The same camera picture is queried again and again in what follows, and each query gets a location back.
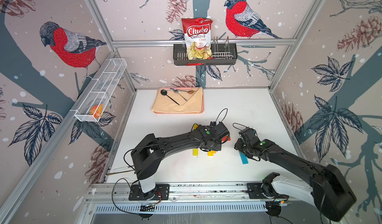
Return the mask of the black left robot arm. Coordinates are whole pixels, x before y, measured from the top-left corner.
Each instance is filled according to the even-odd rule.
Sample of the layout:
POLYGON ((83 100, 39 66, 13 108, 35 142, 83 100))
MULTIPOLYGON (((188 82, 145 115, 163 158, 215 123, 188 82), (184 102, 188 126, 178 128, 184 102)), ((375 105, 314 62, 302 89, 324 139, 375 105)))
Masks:
POLYGON ((198 148, 202 151, 220 151, 222 145, 230 139, 227 127, 219 122, 209 126, 199 125, 192 131, 172 137, 157 138, 148 134, 131 151, 135 174, 141 191, 146 194, 156 189, 154 175, 166 157, 198 148))

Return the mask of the yellow long block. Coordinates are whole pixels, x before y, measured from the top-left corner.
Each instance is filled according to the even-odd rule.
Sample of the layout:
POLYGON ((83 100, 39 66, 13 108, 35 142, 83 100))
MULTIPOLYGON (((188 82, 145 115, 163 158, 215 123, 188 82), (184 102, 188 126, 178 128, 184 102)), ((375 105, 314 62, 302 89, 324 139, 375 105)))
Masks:
POLYGON ((193 156, 198 156, 199 152, 197 148, 193 149, 193 156))

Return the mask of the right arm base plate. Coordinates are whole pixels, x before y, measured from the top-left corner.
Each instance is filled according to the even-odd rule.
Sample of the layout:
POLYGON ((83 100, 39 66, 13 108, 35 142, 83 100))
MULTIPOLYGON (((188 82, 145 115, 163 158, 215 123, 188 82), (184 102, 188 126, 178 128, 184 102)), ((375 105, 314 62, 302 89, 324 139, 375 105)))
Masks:
POLYGON ((288 199, 288 195, 282 195, 276 192, 271 184, 255 182, 247 183, 246 193, 250 199, 288 199))

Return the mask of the red small block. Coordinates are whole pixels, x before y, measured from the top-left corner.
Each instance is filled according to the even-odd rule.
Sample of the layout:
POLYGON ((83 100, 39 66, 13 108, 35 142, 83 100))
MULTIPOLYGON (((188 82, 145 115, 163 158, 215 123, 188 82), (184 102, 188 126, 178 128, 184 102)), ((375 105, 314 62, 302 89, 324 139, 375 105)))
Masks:
POLYGON ((230 136, 225 136, 221 141, 222 141, 222 144, 224 144, 227 141, 231 141, 231 137, 230 136))

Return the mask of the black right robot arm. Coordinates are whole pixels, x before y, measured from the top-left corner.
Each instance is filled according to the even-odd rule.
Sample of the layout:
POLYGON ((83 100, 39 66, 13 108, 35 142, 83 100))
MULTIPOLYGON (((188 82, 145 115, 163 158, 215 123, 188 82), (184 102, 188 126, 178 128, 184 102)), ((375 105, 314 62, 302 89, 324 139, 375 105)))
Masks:
POLYGON ((327 219, 340 222, 357 198, 344 175, 334 165, 323 166, 294 155, 271 140, 260 140, 256 130, 246 127, 239 132, 234 148, 255 161, 274 163, 297 176, 290 180, 279 173, 263 179, 266 196, 288 195, 315 206, 327 219))

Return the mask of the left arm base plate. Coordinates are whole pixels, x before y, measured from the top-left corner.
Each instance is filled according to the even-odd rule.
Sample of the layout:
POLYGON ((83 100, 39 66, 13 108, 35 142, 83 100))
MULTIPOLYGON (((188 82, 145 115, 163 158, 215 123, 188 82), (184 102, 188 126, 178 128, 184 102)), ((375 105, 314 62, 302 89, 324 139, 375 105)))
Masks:
POLYGON ((163 201, 169 199, 169 184, 156 184, 155 188, 147 193, 144 193, 139 184, 131 186, 129 201, 163 201))

